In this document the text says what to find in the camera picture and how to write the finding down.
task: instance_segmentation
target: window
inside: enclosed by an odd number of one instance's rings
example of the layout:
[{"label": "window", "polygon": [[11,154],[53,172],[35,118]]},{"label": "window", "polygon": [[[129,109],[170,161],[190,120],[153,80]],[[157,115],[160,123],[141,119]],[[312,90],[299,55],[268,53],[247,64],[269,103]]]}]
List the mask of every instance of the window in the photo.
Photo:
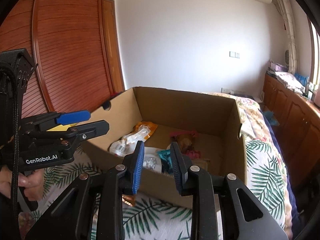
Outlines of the window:
[{"label": "window", "polygon": [[310,74],[310,82],[318,86],[320,83],[320,37],[316,28],[309,20],[312,48],[312,66]]}]

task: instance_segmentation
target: cardboard box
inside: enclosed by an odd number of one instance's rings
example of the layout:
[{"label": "cardboard box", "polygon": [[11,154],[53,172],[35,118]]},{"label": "cardboard box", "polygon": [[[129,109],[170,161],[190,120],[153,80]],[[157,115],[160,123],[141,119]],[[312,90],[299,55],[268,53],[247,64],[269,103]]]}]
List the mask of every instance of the cardboard box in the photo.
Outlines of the cardboard box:
[{"label": "cardboard box", "polygon": [[[109,132],[83,142],[92,162],[108,170],[122,158],[108,152],[109,146],[130,133],[140,121],[158,124],[154,134],[145,142],[147,147],[166,149],[169,134],[179,130],[196,130],[194,148],[201,158],[210,159],[208,171],[213,175],[236,174],[246,181],[246,151],[240,137],[241,122],[236,102],[231,98],[160,88],[135,87],[111,101],[111,107],[98,108],[89,122],[106,120]],[[192,207],[192,197],[180,197],[173,176],[144,169],[140,191],[170,203]]]}]

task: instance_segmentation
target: finger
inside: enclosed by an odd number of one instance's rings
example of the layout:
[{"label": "finger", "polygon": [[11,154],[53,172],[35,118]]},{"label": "finger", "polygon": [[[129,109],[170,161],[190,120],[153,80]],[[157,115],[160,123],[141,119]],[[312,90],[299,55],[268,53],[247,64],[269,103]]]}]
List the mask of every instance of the finger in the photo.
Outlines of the finger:
[{"label": "finger", "polygon": [[9,182],[0,183],[0,193],[7,198],[10,198],[11,195],[11,187]]},{"label": "finger", "polygon": [[[7,166],[3,166],[0,171],[0,183],[2,182],[9,182],[11,183],[12,180],[12,172],[8,169]],[[28,179],[26,176],[19,173],[18,177],[18,186],[25,187],[28,184]]]},{"label": "finger", "polygon": [[26,188],[38,187],[43,184],[44,181],[44,169],[36,170],[32,172],[32,174],[27,176],[28,184],[25,186]]},{"label": "finger", "polygon": [[40,185],[37,187],[26,188],[24,190],[24,195],[30,201],[38,201],[42,199],[43,191],[44,191],[43,185]]}]

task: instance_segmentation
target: bolt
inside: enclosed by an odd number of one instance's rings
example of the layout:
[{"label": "bolt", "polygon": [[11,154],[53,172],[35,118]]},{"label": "bolt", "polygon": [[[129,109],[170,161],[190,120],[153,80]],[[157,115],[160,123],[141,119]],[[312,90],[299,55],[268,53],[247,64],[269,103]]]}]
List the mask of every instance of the bolt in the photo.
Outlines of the bolt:
[{"label": "bolt", "polygon": [[81,174],[79,175],[79,179],[81,179],[81,180],[85,180],[85,179],[87,179],[87,178],[89,178],[88,173],[81,173]]},{"label": "bolt", "polygon": [[116,170],[117,171],[123,171],[125,169],[125,166],[123,165],[123,164],[118,164],[117,166],[116,166]]},{"label": "bolt", "polygon": [[200,170],[200,168],[199,168],[197,165],[192,165],[192,166],[190,167],[190,170],[197,172],[197,171]]},{"label": "bolt", "polygon": [[229,173],[229,174],[227,175],[227,178],[230,179],[230,180],[235,180],[235,179],[237,178],[237,176],[234,175],[233,173]]}]

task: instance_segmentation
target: bed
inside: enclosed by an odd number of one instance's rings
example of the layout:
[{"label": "bed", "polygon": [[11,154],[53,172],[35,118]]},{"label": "bed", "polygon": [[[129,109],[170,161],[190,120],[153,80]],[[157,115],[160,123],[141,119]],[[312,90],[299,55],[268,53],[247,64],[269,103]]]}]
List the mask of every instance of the bed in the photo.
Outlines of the bed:
[{"label": "bed", "polygon": [[[287,169],[279,145],[259,105],[251,99],[213,93],[234,98],[238,105],[247,150],[247,187],[269,210],[289,239],[300,231],[295,198],[290,187]],[[50,206],[59,194],[82,172],[90,175],[101,173],[92,165],[80,147],[75,161],[62,166],[47,168],[44,172],[44,197],[39,208],[31,214],[20,214],[22,235]],[[142,193],[136,196],[134,207],[123,204],[125,239],[132,240],[183,240],[190,238],[192,211]],[[219,239],[223,239],[221,217],[217,214]],[[94,216],[92,239],[96,236],[97,213]]]}]

